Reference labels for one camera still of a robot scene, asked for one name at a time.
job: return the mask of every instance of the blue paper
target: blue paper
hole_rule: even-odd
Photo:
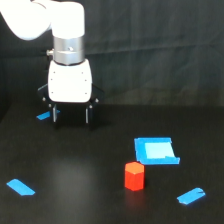
[[[144,165],[179,164],[171,146],[171,138],[137,138],[136,159]]]
[[[191,202],[205,196],[205,192],[201,188],[195,188],[181,196],[179,196],[177,199],[180,203],[188,205]]]
[[[50,117],[50,112],[49,112],[49,111],[46,112],[46,113],[44,113],[44,114],[41,114],[41,115],[37,116],[37,118],[38,118],[39,120],[44,120],[44,119],[46,119],[46,118],[48,118],[48,117]]]
[[[175,157],[169,142],[145,143],[145,150],[148,159],[164,159],[166,156]]]
[[[11,180],[10,182],[7,183],[7,185],[21,196],[35,194],[35,192],[32,189],[30,189],[17,179]]]

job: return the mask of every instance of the red cube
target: red cube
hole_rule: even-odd
[[[127,163],[125,165],[125,187],[132,191],[143,189],[145,178],[144,173],[144,165],[137,162]]]

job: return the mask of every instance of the black table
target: black table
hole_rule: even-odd
[[[36,116],[42,105],[12,104],[0,124],[0,223],[223,223],[224,109],[106,106],[94,128],[85,108],[61,105],[59,127]],[[134,138],[171,137],[180,165],[146,166],[146,187],[124,188],[124,166],[136,160]],[[19,179],[36,193],[20,196]],[[184,206],[193,188],[206,196]]]

